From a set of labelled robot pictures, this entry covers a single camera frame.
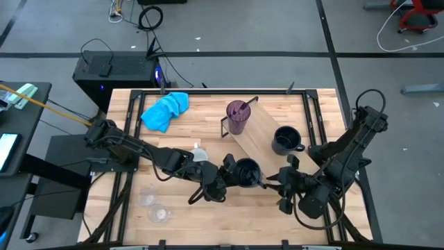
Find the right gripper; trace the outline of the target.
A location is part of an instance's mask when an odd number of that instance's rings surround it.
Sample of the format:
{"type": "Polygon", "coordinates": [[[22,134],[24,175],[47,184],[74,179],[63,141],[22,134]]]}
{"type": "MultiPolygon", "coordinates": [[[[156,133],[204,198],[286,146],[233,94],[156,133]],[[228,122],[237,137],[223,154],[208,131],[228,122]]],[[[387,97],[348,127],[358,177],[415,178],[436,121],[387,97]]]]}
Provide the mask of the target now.
{"type": "Polygon", "coordinates": [[[281,167],[278,174],[266,180],[279,181],[280,185],[268,184],[267,187],[278,191],[282,201],[290,199],[295,193],[306,192],[312,185],[312,175],[299,172],[293,167],[281,167]]]}

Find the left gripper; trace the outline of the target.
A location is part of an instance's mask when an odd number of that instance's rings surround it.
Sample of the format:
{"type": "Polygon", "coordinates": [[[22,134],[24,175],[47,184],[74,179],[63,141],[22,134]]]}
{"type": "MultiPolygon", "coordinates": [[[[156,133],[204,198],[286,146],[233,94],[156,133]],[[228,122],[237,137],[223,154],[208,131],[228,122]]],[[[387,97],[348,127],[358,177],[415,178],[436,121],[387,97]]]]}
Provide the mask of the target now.
{"type": "MultiPolygon", "coordinates": [[[[226,187],[235,187],[239,185],[239,177],[235,174],[226,174],[225,181],[219,173],[219,168],[208,162],[199,162],[202,171],[202,180],[198,189],[196,201],[204,198],[206,201],[225,201],[227,193],[226,187]]],[[[235,173],[238,171],[237,162],[234,156],[229,153],[223,159],[223,168],[227,173],[235,173]]]]}

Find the black enamel mug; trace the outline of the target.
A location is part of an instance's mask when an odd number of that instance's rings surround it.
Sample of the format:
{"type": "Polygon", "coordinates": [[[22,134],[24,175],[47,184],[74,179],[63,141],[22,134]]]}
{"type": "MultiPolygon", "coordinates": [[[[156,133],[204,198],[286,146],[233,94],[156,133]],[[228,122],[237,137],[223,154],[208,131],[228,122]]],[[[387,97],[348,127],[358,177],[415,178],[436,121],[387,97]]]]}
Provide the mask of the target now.
{"type": "Polygon", "coordinates": [[[235,183],[242,188],[255,188],[260,186],[266,189],[262,182],[262,171],[251,158],[242,158],[236,162],[236,167],[233,171],[235,183]]]}
{"type": "Polygon", "coordinates": [[[290,154],[292,151],[304,151],[300,133],[291,126],[281,126],[275,132],[271,143],[272,150],[281,156],[290,154]]]}

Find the red mug white inside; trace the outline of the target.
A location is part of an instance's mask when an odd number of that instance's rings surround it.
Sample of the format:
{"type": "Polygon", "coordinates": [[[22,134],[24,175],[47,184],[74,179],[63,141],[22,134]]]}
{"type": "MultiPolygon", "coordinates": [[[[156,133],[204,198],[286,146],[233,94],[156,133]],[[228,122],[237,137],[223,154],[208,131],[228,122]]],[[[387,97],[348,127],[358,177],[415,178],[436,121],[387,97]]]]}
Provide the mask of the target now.
{"type": "Polygon", "coordinates": [[[190,151],[194,158],[194,162],[201,162],[201,161],[208,161],[209,157],[206,152],[206,150],[199,147],[199,144],[197,142],[194,143],[194,148],[190,151]]]}

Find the purple plastic tumbler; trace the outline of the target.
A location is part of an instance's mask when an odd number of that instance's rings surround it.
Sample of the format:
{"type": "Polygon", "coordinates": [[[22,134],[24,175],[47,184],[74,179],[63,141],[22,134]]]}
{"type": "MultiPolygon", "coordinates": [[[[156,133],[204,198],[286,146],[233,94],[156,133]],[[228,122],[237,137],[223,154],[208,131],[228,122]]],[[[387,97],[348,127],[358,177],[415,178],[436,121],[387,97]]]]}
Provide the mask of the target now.
{"type": "Polygon", "coordinates": [[[235,100],[228,104],[226,108],[228,118],[228,130],[234,135],[240,134],[251,115],[250,106],[241,100],[235,100]]]}

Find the clear glass cup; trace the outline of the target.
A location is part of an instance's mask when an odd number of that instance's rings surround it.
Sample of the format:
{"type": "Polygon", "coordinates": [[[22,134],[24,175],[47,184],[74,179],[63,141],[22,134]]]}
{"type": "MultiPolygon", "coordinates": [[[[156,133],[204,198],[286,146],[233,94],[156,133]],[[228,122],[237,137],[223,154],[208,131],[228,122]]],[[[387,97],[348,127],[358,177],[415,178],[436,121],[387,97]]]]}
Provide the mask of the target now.
{"type": "Polygon", "coordinates": [[[171,211],[167,207],[158,203],[152,205],[148,212],[148,218],[153,223],[165,223],[170,216],[171,211]]]}
{"type": "Polygon", "coordinates": [[[157,192],[153,187],[144,188],[139,193],[138,204],[142,207],[151,207],[157,201],[157,192]]]}

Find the wooden shelf black metal legs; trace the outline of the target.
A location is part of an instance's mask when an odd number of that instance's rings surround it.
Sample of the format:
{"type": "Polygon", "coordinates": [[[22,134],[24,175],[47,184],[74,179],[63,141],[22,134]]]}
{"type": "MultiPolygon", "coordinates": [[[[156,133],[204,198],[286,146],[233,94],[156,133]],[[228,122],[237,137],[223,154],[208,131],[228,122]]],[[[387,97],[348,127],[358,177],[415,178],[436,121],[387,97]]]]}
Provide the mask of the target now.
{"type": "MultiPolygon", "coordinates": [[[[228,95],[215,108],[220,112],[220,118],[226,116],[226,106],[235,100],[247,102],[254,98],[253,95],[228,95]]],[[[287,156],[280,156],[272,150],[272,140],[275,131],[284,125],[294,127],[301,134],[302,143],[308,147],[308,128],[305,109],[302,104],[302,97],[281,97],[278,95],[258,96],[258,101],[250,104],[252,114],[246,123],[243,132],[239,135],[228,134],[224,138],[216,141],[216,146],[210,148],[206,146],[210,160],[214,163],[222,163],[226,154],[231,153],[235,160],[241,158],[252,158],[259,164],[263,173],[263,180],[279,172],[281,167],[289,166],[287,156]]],[[[319,170],[318,165],[309,157],[306,151],[291,151],[300,161],[298,170],[306,174],[314,174],[319,170]]],[[[270,205],[276,206],[276,202],[281,199],[279,194],[271,188],[262,189],[261,187],[229,187],[226,203],[233,204],[234,200],[239,199],[248,204],[255,203],[258,206],[270,205]]]]}

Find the blue cloth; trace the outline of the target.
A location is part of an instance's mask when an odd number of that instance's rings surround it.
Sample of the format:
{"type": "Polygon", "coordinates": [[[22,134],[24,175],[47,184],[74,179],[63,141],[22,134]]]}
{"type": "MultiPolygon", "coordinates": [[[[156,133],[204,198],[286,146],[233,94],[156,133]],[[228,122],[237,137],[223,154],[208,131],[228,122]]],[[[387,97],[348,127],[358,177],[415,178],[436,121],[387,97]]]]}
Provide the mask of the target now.
{"type": "Polygon", "coordinates": [[[160,98],[141,116],[146,128],[165,133],[172,119],[178,118],[189,109],[189,95],[184,92],[171,92],[160,98]]]}

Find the black wifi antenna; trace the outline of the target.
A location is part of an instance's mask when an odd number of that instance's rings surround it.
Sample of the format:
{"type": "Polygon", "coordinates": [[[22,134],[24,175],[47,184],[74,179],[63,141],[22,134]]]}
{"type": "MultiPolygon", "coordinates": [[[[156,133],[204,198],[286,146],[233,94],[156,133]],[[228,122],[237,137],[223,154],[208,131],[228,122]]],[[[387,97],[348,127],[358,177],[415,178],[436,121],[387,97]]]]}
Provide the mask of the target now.
{"type": "Polygon", "coordinates": [[[157,50],[159,50],[159,48],[155,48],[155,43],[156,42],[157,42],[157,39],[153,38],[151,43],[148,46],[148,49],[147,49],[147,52],[146,52],[146,55],[145,55],[146,58],[152,56],[153,54],[156,53],[157,50]]]}

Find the black computer tower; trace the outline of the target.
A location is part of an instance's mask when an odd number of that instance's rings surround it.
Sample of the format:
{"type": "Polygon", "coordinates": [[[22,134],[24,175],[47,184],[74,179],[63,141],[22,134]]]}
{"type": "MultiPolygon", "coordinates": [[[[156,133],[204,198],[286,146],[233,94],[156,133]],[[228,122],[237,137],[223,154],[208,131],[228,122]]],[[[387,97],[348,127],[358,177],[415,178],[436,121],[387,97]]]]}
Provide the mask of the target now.
{"type": "Polygon", "coordinates": [[[72,78],[99,110],[106,113],[115,89],[167,86],[159,59],[145,55],[143,51],[84,51],[72,78]],[[99,71],[105,64],[112,65],[111,72],[108,77],[100,77],[99,71]]]}

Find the grey metal bar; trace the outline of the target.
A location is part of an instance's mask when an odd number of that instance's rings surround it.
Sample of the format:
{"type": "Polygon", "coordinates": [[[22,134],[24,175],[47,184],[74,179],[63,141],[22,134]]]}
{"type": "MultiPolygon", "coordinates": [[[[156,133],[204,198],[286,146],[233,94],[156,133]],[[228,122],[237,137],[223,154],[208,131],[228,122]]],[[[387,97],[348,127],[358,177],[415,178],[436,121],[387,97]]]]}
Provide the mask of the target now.
{"type": "Polygon", "coordinates": [[[426,85],[406,85],[401,90],[401,94],[421,94],[444,92],[444,83],[426,85]]]}
{"type": "Polygon", "coordinates": [[[363,6],[364,10],[390,8],[395,10],[399,6],[413,6],[413,0],[367,0],[363,6]]]}

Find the black office desk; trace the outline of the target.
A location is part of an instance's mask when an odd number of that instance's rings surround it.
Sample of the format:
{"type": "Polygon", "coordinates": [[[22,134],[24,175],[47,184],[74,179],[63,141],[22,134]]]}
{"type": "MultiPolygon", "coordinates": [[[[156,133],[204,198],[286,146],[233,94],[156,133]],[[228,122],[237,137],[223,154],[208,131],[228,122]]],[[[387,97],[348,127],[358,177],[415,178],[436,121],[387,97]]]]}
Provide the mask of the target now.
{"type": "Polygon", "coordinates": [[[12,206],[12,217],[5,233],[0,233],[0,250],[6,250],[33,175],[18,169],[28,150],[43,108],[28,103],[21,110],[10,108],[0,113],[0,133],[16,133],[19,141],[5,172],[0,172],[0,207],[12,206]]]}

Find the mint green stapler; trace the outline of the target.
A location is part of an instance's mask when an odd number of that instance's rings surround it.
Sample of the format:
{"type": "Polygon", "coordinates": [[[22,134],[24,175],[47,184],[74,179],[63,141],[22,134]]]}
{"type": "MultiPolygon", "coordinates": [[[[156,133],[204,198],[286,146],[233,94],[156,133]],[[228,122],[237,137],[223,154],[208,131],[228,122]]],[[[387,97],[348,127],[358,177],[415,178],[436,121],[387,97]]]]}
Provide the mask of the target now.
{"type": "MultiPolygon", "coordinates": [[[[38,87],[31,83],[26,83],[17,90],[19,94],[22,94],[29,98],[31,98],[37,91],[38,87]]],[[[28,100],[17,96],[16,94],[10,94],[7,98],[7,102],[13,105],[16,109],[22,110],[24,106],[28,103],[28,100]]]]}

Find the smartphone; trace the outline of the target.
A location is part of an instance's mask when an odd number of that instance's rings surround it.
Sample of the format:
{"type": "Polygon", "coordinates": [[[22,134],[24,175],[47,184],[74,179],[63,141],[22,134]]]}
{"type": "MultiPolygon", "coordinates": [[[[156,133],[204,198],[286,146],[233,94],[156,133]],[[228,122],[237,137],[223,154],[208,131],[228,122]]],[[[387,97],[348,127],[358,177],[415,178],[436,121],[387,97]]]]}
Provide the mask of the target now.
{"type": "Polygon", "coordinates": [[[15,148],[21,140],[21,135],[17,133],[2,133],[0,135],[0,172],[8,169],[15,148]]]}

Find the black metal table frame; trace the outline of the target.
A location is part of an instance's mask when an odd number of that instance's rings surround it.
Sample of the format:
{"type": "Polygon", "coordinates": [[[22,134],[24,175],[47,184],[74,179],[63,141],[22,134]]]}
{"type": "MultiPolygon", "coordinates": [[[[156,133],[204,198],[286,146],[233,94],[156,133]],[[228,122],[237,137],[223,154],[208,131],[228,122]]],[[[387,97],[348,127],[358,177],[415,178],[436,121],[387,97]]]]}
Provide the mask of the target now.
{"type": "MultiPolygon", "coordinates": [[[[336,92],[333,89],[310,89],[307,95],[299,90],[287,93],[283,89],[190,89],[189,109],[174,119],[165,133],[150,131],[138,120],[137,112],[152,106],[158,100],[156,90],[146,93],[143,101],[130,98],[130,90],[112,93],[108,118],[123,127],[129,117],[130,131],[138,132],[141,139],[159,147],[189,150],[197,142],[204,148],[216,146],[221,135],[220,112],[215,111],[228,95],[278,95],[302,97],[308,128],[309,143],[333,141],[344,133],[345,122],[336,92]]],[[[330,233],[305,228],[294,215],[286,215],[276,206],[248,204],[238,198],[231,203],[200,200],[194,205],[188,198],[198,188],[197,183],[172,178],[159,181],[152,164],[140,160],[139,169],[131,176],[130,196],[118,209],[113,222],[101,236],[102,242],[120,240],[126,245],[155,245],[164,240],[167,245],[278,245],[283,240],[291,244],[325,244],[329,239],[350,240],[351,234],[343,224],[330,233]],[[155,204],[171,211],[165,223],[153,223],[148,218],[150,207],[138,204],[142,189],[152,187],[157,192],[155,204]]],[[[299,218],[306,224],[321,226],[322,219],[309,219],[302,213],[299,218]]]]}

